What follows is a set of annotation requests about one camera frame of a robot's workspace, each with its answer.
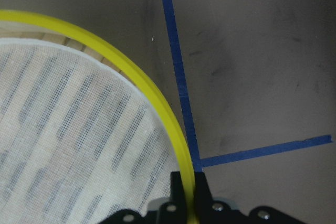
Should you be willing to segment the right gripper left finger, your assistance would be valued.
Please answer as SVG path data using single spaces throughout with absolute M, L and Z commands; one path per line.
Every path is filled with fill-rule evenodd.
M 131 209 L 122 209 L 101 223 L 187 223 L 187 206 L 180 172 L 170 174 L 170 196 L 151 201 L 145 216 Z

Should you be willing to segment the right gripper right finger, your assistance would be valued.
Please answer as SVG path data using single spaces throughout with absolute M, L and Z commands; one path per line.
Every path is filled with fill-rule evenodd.
M 195 173 L 195 212 L 200 223 L 303 223 L 275 208 L 259 206 L 243 214 L 229 200 L 215 199 L 203 172 Z

